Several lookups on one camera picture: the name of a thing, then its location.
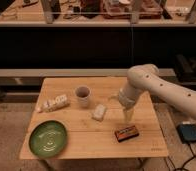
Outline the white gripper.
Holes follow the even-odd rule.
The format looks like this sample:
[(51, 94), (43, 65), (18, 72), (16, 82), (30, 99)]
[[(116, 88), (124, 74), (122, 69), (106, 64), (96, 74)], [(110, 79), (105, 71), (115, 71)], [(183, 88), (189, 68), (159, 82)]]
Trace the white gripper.
[(123, 109), (124, 121), (130, 122), (134, 114), (133, 107), (137, 103), (138, 96), (128, 97), (124, 92), (120, 91), (118, 95), (111, 95), (108, 100), (118, 100), (119, 103), (125, 108)]

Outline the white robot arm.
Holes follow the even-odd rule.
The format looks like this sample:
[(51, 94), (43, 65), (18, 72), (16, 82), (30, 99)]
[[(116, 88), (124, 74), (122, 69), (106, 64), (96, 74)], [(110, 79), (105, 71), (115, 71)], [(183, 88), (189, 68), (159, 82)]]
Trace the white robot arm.
[(143, 92), (156, 95), (177, 110), (196, 120), (196, 91), (165, 81), (154, 64), (136, 65), (128, 69), (127, 81), (111, 98), (124, 110), (132, 109)]

